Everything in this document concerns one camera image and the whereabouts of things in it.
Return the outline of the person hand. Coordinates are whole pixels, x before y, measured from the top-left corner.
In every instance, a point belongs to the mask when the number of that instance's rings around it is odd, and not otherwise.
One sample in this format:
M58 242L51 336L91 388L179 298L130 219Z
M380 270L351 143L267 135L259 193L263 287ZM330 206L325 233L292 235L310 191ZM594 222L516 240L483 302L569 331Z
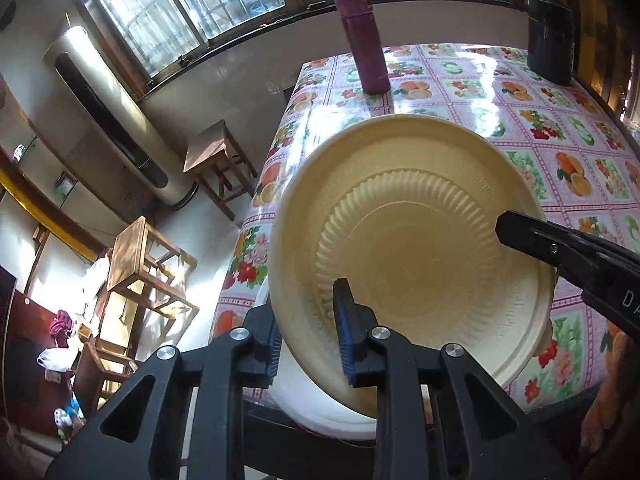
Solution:
M580 450L595 453L603 444L620 411L620 378L611 374L602 382L580 430Z

